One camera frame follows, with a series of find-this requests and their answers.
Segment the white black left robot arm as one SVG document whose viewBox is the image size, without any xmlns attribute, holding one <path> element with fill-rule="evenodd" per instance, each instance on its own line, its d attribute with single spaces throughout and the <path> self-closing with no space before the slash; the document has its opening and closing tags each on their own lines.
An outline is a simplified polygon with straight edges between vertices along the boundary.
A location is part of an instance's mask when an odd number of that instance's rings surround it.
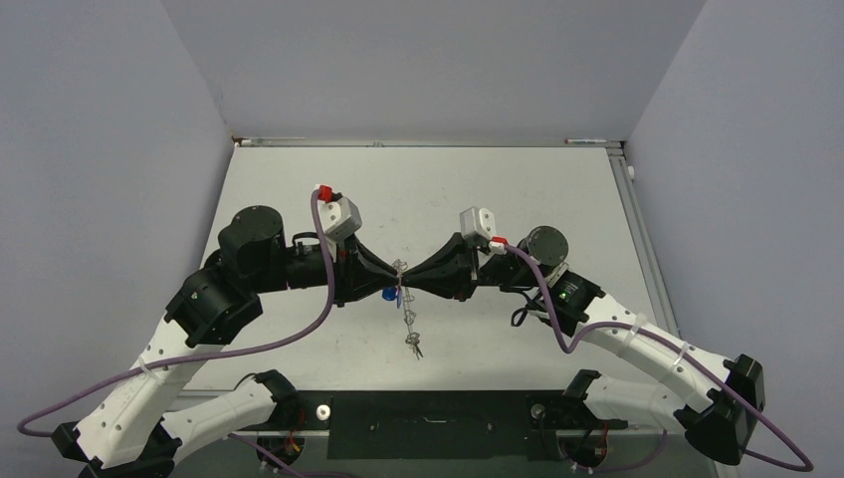
<svg viewBox="0 0 844 478">
<path fill-rule="evenodd" d="M 340 306 L 394 286 L 396 270 L 356 239 L 359 216 L 345 199 L 312 204 L 315 243 L 288 245 L 281 214 L 239 211 L 219 247 L 171 299 L 131 369 L 107 382 L 88 416 L 51 434 L 86 477 L 165 477 L 206 445 L 245 427 L 295 424 L 297 390 L 279 371 L 251 373 L 233 391 L 180 411 L 170 405 L 208 361 L 234 355 L 233 340 L 263 312 L 264 293 L 326 287 Z"/>
</svg>

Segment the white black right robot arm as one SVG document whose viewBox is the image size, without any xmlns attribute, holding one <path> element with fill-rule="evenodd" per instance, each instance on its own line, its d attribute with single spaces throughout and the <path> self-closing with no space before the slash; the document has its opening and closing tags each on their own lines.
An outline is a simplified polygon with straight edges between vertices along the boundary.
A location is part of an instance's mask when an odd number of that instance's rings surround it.
<svg viewBox="0 0 844 478">
<path fill-rule="evenodd" d="M 698 452 L 736 466 L 764 407 L 762 365 L 747 355 L 727 358 L 654 326 L 597 284 L 571 271 L 568 243 L 538 226 L 519 244 L 464 230 L 433 256 L 403 272 L 402 285 L 464 301 L 479 287 L 535 289 L 530 313 L 544 319 L 566 354 L 595 345 L 654 379 L 645 385 L 587 371 L 589 386 L 566 394 L 564 417 L 576 426 L 619 419 L 683 433 Z"/>
</svg>

